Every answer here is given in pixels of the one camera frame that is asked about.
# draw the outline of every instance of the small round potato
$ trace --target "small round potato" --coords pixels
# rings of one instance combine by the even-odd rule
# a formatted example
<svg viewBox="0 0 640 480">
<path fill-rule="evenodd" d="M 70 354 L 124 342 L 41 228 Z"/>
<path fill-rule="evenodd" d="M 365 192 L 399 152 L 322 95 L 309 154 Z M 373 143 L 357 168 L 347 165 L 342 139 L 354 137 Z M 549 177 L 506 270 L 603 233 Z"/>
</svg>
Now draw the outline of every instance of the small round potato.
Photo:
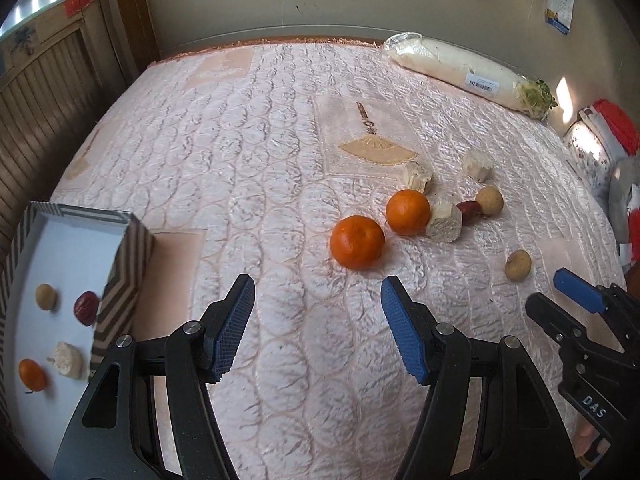
<svg viewBox="0 0 640 480">
<path fill-rule="evenodd" d="M 49 283 L 41 283 L 36 287 L 36 304 L 42 310 L 51 310 L 56 306 L 58 293 Z"/>
<path fill-rule="evenodd" d="M 486 186 L 478 191 L 476 202 L 480 203 L 482 214 L 485 216 L 497 215 L 504 207 L 502 194 L 495 186 Z"/>
<path fill-rule="evenodd" d="M 523 249 L 513 251 L 504 264 L 504 273 L 512 282 L 521 282 L 531 272 L 531 256 Z"/>
</svg>

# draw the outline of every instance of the daikon radish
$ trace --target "daikon radish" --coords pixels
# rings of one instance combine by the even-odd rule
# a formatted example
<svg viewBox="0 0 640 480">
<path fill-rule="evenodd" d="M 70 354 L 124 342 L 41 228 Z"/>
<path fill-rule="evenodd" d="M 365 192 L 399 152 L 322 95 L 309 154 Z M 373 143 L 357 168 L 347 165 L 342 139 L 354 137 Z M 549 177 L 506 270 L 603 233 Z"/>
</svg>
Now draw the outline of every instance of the daikon radish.
<svg viewBox="0 0 640 480">
<path fill-rule="evenodd" d="M 440 79 L 499 105 L 543 119 L 558 103 L 542 80 L 532 81 L 480 54 L 444 41 L 402 32 L 383 50 L 396 63 Z"/>
</svg>

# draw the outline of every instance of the barcode label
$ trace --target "barcode label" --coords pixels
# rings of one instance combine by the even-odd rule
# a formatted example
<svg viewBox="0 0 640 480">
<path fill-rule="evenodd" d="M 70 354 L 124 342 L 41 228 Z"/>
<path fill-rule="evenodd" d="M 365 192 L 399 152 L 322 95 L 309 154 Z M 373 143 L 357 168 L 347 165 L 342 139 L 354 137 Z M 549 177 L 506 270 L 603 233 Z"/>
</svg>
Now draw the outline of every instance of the barcode label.
<svg viewBox="0 0 640 480">
<path fill-rule="evenodd" d="M 469 72 L 466 75 L 465 86 L 470 90 L 473 90 L 474 93 L 493 97 L 498 93 L 500 83 L 491 81 L 490 79 L 485 79 L 484 77 L 480 77 Z"/>
</svg>

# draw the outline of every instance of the orange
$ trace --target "orange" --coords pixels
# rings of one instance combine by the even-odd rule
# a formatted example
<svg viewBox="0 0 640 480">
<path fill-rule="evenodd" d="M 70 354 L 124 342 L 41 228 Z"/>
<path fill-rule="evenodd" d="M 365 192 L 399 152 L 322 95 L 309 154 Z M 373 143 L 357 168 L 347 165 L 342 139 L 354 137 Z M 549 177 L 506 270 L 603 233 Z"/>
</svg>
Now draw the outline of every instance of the orange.
<svg viewBox="0 0 640 480">
<path fill-rule="evenodd" d="M 23 359 L 18 365 L 18 375 L 24 385 L 32 392 L 44 390 L 47 386 L 47 378 L 40 365 L 32 359 Z"/>
<path fill-rule="evenodd" d="M 329 250 L 347 269 L 363 270 L 373 266 L 382 255 L 385 234 L 375 220 L 354 215 L 340 220 L 331 232 Z"/>
<path fill-rule="evenodd" d="M 420 191 L 403 189 L 386 203 L 386 221 L 399 235 L 417 235 L 430 219 L 429 200 Z"/>
</svg>

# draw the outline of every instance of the white wall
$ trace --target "white wall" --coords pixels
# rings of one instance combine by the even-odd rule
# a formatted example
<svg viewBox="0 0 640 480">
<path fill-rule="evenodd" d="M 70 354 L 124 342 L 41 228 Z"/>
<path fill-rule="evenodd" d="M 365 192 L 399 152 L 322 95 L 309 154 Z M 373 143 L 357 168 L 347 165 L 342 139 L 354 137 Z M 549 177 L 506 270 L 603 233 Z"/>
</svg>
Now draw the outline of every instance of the white wall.
<svg viewBox="0 0 640 480">
<path fill-rule="evenodd" d="M 261 36 L 384 38 L 414 30 L 499 59 L 552 89 L 565 76 L 575 110 L 604 97 L 640 124 L 640 46 L 612 0 L 575 0 L 567 37 L 544 22 L 546 0 L 148 2 L 164 56 Z M 566 126 L 559 115 L 551 123 L 561 131 Z"/>
</svg>

